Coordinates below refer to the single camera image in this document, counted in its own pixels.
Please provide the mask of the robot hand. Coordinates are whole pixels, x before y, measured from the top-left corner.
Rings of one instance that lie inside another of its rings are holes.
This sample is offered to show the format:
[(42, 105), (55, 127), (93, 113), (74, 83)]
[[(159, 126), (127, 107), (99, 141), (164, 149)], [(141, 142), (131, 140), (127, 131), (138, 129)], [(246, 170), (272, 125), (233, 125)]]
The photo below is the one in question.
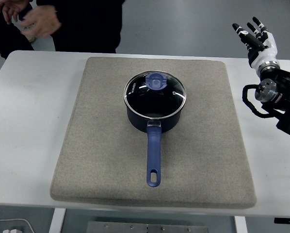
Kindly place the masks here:
[(252, 18), (256, 26), (247, 23), (251, 33), (242, 28), (239, 24), (234, 23), (232, 27), (239, 36), (241, 42), (246, 46), (248, 51), (249, 66), (257, 73), (261, 72), (261, 66), (265, 64), (274, 64), (279, 67), (277, 56), (277, 46), (272, 33), (256, 17)]

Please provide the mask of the person's right hand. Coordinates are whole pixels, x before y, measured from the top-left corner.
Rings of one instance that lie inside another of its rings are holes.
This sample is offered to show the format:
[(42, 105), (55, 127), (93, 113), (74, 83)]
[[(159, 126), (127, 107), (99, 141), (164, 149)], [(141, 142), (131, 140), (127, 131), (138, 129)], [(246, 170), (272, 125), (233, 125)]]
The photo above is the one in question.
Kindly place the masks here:
[(0, 0), (0, 14), (3, 14), (7, 24), (11, 24), (12, 19), (17, 22), (19, 13), (25, 10), (30, 2), (30, 0)]

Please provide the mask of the person's left hand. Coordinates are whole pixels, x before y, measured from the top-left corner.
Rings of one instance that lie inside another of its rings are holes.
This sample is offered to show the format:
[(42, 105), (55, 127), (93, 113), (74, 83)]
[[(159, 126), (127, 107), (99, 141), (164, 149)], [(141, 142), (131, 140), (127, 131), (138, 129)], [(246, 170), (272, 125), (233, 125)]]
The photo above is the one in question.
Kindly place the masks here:
[(38, 38), (46, 38), (61, 27), (61, 23), (57, 17), (57, 11), (53, 5), (41, 5), (30, 10), (21, 21), (21, 27), (33, 25), (29, 30), (22, 31), (25, 36), (34, 36)]

